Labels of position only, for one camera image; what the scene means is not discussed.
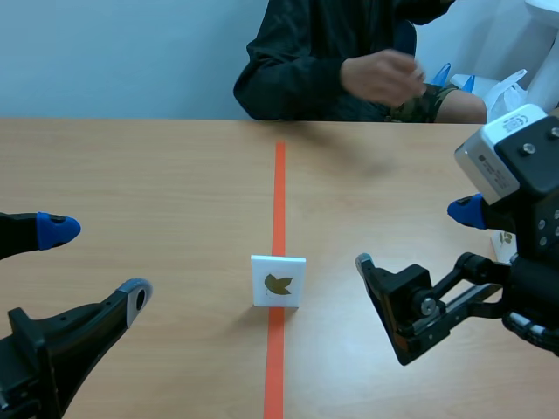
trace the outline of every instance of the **plastic bag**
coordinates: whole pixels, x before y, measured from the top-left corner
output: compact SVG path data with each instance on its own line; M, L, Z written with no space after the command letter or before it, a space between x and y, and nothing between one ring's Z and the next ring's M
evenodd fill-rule
M446 86L446 81L448 80L448 73L451 72L451 63L445 64L443 68L437 73L435 78L432 80L431 84L435 86Z
M527 73L526 70L520 70L487 92L483 98L487 106L487 122L496 120L526 104L528 92L518 85L518 81Z

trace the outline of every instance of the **screw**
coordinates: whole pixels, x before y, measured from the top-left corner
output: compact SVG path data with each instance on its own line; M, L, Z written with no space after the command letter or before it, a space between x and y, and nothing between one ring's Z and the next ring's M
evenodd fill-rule
M535 145L527 142L522 146L522 151L524 155L532 155L535 153Z
M425 317L430 316L435 311L435 307L437 307L437 303L435 302L435 300L427 297L421 303L421 313Z

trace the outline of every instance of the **wooden table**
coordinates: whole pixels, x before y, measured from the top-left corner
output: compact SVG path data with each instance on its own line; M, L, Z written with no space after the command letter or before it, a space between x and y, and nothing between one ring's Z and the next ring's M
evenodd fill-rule
M1 210L83 226L63 248L2 261L0 313L51 316L149 278L153 299L67 417L262 418L267 310L252 307L250 255L271 251L286 141L287 254L308 268L286 316L285 418L555 419L555 357L470 319L401 367L355 271L367 251L438 280L462 252L490 254L488 234L445 214L474 192L452 154L475 129L0 120Z

